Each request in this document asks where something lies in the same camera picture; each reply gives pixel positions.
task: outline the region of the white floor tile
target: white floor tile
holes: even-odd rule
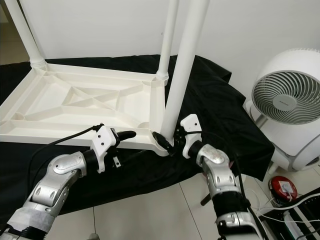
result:
[[[22,41],[0,42],[0,65],[26,62],[28,59]]]
[[[262,182],[259,180],[256,181],[260,185],[264,193],[268,196],[268,198],[270,198],[270,191],[268,187],[269,180],[274,176],[284,176],[290,179],[294,183],[298,193],[304,195],[320,187],[320,175],[318,173],[313,168],[305,171],[288,172],[278,167],[276,172],[272,175],[268,174],[267,172]]]
[[[199,173],[180,182],[180,185],[202,240],[218,239],[220,235],[215,223],[217,216],[212,201],[205,206],[200,205],[201,200],[209,193],[206,179]]]
[[[215,224],[217,217],[212,201],[205,206],[201,206],[200,204],[200,201],[209,193],[206,179],[200,173],[181,182],[180,185],[190,207],[195,223],[199,229],[202,240],[219,238],[220,236]],[[244,181],[244,189],[252,189],[258,195],[261,206],[268,201],[267,196],[264,194],[253,177],[246,176]],[[252,206],[257,207],[259,205],[256,195],[252,191],[246,190],[246,197],[249,199]]]
[[[314,167],[314,170],[319,174],[319,176],[320,176],[320,166],[319,165],[317,165],[317,166],[315,166]]]
[[[101,240],[201,240],[179,184],[94,207]]]
[[[86,240],[95,232],[93,208],[58,216],[45,240]]]

